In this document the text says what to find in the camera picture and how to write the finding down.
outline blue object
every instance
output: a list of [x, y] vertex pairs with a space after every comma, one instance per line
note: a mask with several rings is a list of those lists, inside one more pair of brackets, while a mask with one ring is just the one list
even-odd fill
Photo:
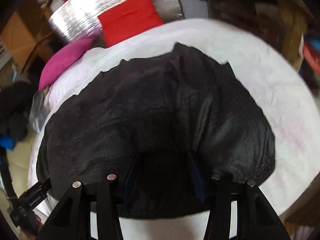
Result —
[[320, 53], [320, 39], [310, 39], [311, 46]]
[[8, 150], [13, 150], [14, 149], [14, 143], [13, 140], [9, 137], [1, 137], [0, 136], [0, 146], [3, 148], [6, 148]]

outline silver bolt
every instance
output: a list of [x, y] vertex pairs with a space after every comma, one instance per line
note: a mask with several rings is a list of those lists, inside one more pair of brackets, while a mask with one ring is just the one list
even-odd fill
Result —
[[107, 176], [107, 179], [108, 180], [114, 180], [114, 179], [116, 179], [117, 178], [117, 175], [116, 174], [109, 174], [108, 176]]
[[214, 174], [212, 174], [211, 178], [214, 180], [219, 180], [219, 179], [221, 179], [221, 176], [219, 174], [214, 173]]
[[81, 186], [81, 182], [75, 181], [75, 182], [72, 184], [72, 186], [73, 186], [74, 188], [80, 187], [80, 186]]
[[256, 185], [255, 181], [252, 180], [252, 179], [249, 179], [249, 180], [247, 181], [247, 184], [248, 184], [250, 187], [254, 187], [254, 186]]

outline reflective silver surface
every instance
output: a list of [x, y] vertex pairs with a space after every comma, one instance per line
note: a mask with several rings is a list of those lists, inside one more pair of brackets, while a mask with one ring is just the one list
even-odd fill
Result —
[[[68, 0], [49, 19], [52, 28], [67, 42], [101, 33], [98, 15], [125, 0]], [[153, 0], [164, 22], [183, 19], [178, 0]]]

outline black garment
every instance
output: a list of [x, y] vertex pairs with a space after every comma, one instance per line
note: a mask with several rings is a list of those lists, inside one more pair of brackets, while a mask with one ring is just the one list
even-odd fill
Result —
[[0, 136], [10, 137], [14, 142], [27, 135], [28, 116], [36, 87], [17, 82], [0, 92]]
[[120, 179], [142, 155], [130, 218], [177, 217], [208, 210], [188, 174], [194, 151], [212, 172], [261, 184], [275, 166], [274, 135], [229, 64], [176, 44], [168, 54], [122, 60], [62, 104], [45, 127], [37, 176], [60, 199], [74, 181]]

